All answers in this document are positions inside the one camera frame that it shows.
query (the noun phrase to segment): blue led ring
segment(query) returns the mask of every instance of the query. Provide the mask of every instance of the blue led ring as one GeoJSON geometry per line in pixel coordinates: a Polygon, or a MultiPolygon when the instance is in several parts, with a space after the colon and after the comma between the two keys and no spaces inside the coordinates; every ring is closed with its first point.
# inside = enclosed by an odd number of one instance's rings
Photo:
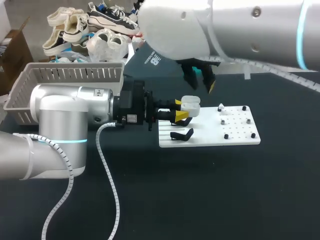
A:
{"type": "Polygon", "coordinates": [[[308,8],[311,6],[310,0],[303,0],[298,28],[296,31],[296,59],[301,69],[308,70],[304,59],[304,30],[308,8]]]}

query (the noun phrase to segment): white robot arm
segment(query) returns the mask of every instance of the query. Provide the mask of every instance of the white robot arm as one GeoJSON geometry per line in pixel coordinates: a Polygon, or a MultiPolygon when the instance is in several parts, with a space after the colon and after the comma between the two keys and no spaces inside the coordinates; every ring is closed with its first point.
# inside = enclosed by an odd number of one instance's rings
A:
{"type": "Polygon", "coordinates": [[[146,0],[138,23],[173,60],[219,56],[320,70],[318,0],[146,0]]]}

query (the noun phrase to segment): floor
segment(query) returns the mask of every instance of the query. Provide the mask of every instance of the floor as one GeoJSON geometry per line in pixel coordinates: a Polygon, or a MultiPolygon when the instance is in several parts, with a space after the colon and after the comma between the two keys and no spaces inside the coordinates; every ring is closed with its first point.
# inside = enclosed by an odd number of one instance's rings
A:
{"type": "MultiPolygon", "coordinates": [[[[73,7],[87,10],[90,0],[6,0],[5,8],[12,29],[19,29],[21,24],[30,16],[23,33],[35,61],[45,59],[42,45],[52,33],[47,16],[59,7],[73,7]]],[[[135,0],[112,0],[111,2],[132,9],[135,0]]]]}

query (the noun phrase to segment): plastic bag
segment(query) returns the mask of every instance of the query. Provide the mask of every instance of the plastic bag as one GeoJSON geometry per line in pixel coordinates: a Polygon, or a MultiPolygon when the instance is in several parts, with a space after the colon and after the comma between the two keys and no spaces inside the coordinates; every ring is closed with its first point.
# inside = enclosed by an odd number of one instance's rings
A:
{"type": "Polygon", "coordinates": [[[120,34],[115,34],[109,29],[101,29],[95,33],[95,35],[88,41],[88,53],[93,63],[110,61],[117,62],[123,61],[123,58],[128,54],[128,41],[126,36],[122,36],[122,44],[114,44],[111,40],[115,37],[120,37],[120,34]],[[101,34],[106,33],[108,35],[107,41],[100,37],[101,34]]]}

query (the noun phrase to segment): white cable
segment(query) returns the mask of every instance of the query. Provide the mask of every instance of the white cable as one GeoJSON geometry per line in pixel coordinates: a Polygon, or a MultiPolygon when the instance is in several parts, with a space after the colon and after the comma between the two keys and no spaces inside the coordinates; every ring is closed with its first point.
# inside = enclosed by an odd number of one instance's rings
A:
{"type": "MultiPolygon", "coordinates": [[[[223,58],[217,57],[217,56],[197,57],[197,59],[202,60],[202,61],[207,61],[207,62],[221,62],[221,63],[225,62],[225,60],[223,58]]],[[[314,81],[308,80],[304,77],[297,76],[293,73],[282,71],[282,70],[280,70],[276,67],[273,67],[269,64],[265,64],[265,63],[257,62],[257,61],[250,61],[250,60],[246,60],[246,59],[240,59],[240,58],[232,58],[232,61],[234,63],[238,63],[238,64],[248,64],[253,67],[261,68],[267,72],[270,72],[272,74],[275,74],[275,75],[280,76],[284,79],[292,81],[296,84],[300,84],[304,87],[307,87],[309,89],[312,89],[312,90],[320,93],[320,84],[315,83],[314,81]]]]}
{"type": "Polygon", "coordinates": [[[59,145],[57,143],[54,143],[52,140],[46,138],[45,136],[40,136],[37,134],[28,134],[28,136],[32,139],[37,139],[37,140],[41,140],[45,143],[47,143],[48,145],[50,145],[52,148],[54,148],[62,157],[62,159],[64,160],[64,163],[66,165],[66,168],[68,169],[68,173],[69,173],[69,183],[68,183],[68,187],[63,195],[63,197],[59,200],[59,202],[54,206],[54,208],[51,210],[51,212],[49,213],[49,215],[46,217],[46,220],[44,222],[43,228],[42,228],[42,234],[41,234],[41,239],[42,240],[46,240],[46,234],[47,234],[47,229],[50,223],[50,220],[52,219],[52,217],[54,216],[54,214],[56,213],[56,211],[60,208],[60,206],[65,202],[65,200],[67,199],[67,197],[69,196],[71,189],[74,185],[74,172],[73,172],[73,168],[71,166],[71,163],[67,157],[67,155],[65,154],[65,152],[59,147],[59,145]]]}
{"type": "Polygon", "coordinates": [[[106,163],[106,159],[105,159],[104,154],[103,154],[101,147],[100,147],[100,139],[99,138],[100,138],[100,133],[103,129],[108,128],[108,127],[115,127],[115,126],[116,126],[115,122],[109,122],[109,123],[103,124],[101,127],[99,127],[98,131],[96,132],[96,137],[95,137],[96,147],[98,149],[98,152],[99,152],[100,158],[102,160],[103,166],[105,168],[106,174],[108,175],[108,178],[109,178],[109,181],[111,184],[111,188],[113,191],[113,195],[114,195],[114,200],[115,200],[115,211],[116,211],[115,212],[115,222],[114,222],[114,226],[113,226],[112,232],[111,232],[108,240],[112,240],[115,237],[115,234],[117,232],[118,225],[119,225],[119,219],[120,219],[120,204],[119,204],[119,198],[118,198],[116,186],[114,184],[111,173],[109,171],[109,167],[106,163]]]}

